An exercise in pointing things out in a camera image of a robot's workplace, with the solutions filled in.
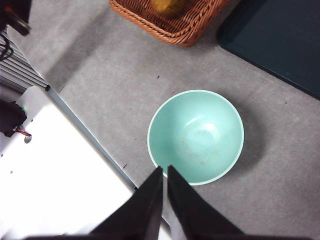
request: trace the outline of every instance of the mint green bowl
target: mint green bowl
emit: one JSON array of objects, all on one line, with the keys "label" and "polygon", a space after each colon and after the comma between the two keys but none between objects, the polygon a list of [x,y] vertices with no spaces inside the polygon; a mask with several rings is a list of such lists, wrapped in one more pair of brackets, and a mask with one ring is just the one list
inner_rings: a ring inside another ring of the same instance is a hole
[{"label": "mint green bowl", "polygon": [[147,146],[154,165],[173,165],[190,185],[211,183],[236,163],[244,126],[236,108],[207,90],[181,92],[162,104],[149,125]]}]

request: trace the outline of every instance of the white platform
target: white platform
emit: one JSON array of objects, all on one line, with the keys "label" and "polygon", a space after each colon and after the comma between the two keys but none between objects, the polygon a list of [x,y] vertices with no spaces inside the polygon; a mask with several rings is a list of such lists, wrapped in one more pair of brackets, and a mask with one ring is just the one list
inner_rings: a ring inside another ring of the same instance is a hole
[{"label": "white platform", "polygon": [[[130,187],[45,92],[31,87],[17,103],[32,140],[1,133],[0,238],[90,232]],[[163,227],[159,239],[170,239]]]}]

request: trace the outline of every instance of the red wire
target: red wire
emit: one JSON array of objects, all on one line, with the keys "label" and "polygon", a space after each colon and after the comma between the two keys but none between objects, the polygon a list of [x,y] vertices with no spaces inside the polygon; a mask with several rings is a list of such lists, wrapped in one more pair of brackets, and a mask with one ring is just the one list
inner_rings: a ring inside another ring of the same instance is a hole
[{"label": "red wire", "polygon": [[27,132],[25,132],[25,131],[21,131],[20,129],[15,130],[15,132],[16,132],[16,133],[20,133],[20,134],[22,134],[22,135],[25,135],[25,136],[27,136],[27,137],[31,137],[31,136],[32,136],[30,133],[27,133]]}]

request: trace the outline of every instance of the wire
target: wire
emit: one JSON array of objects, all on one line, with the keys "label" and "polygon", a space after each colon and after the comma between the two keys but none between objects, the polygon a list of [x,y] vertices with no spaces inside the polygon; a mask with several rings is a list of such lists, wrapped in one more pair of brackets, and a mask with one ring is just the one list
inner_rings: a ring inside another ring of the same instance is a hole
[{"label": "wire", "polygon": [[20,133],[22,135],[25,135],[27,137],[31,137],[32,135],[30,133],[27,133],[25,131],[22,131],[20,128],[18,128],[17,130],[15,130],[16,133]]},{"label": "wire", "polygon": [[6,38],[2,33],[0,34],[0,36],[3,38],[5,42],[5,44],[0,44],[1,47],[4,47],[4,50],[1,52],[0,55],[0,61],[3,61],[11,57],[11,55],[14,53],[14,50],[12,49],[12,47],[10,47],[10,41],[8,40],[8,38]]}]

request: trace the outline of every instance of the wicker basket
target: wicker basket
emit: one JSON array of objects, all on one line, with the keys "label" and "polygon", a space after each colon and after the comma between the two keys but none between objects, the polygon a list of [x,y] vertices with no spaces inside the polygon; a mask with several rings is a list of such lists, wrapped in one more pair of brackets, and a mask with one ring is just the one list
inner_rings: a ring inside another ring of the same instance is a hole
[{"label": "wicker basket", "polygon": [[190,0],[176,18],[159,16],[150,0],[109,0],[111,8],[167,44],[195,44],[229,0]]}]

